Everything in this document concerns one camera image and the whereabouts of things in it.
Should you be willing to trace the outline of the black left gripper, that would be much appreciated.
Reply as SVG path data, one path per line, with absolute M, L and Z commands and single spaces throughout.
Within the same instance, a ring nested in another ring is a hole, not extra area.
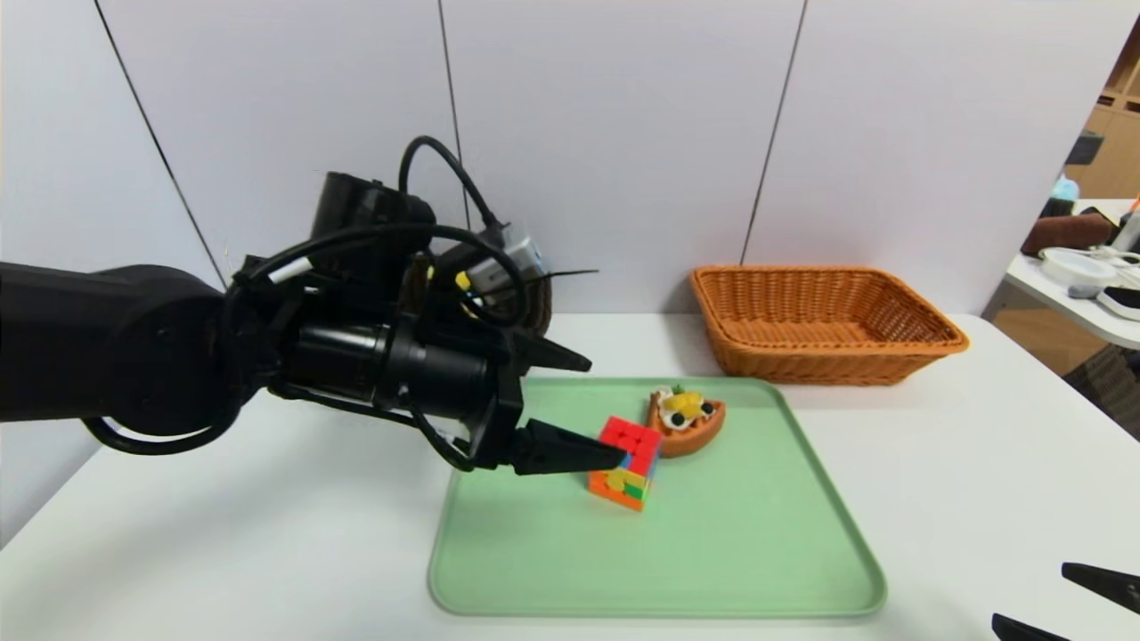
M 512 443 L 518 474 L 622 466 L 627 451 L 587 435 L 534 417 L 518 429 L 524 408 L 518 373 L 534 368 L 591 372 L 593 362 L 530 331 L 516 331 L 516 352 L 502 328 L 435 326 L 423 336 L 408 331 L 402 336 L 402 406 L 453 469 L 506 466 Z

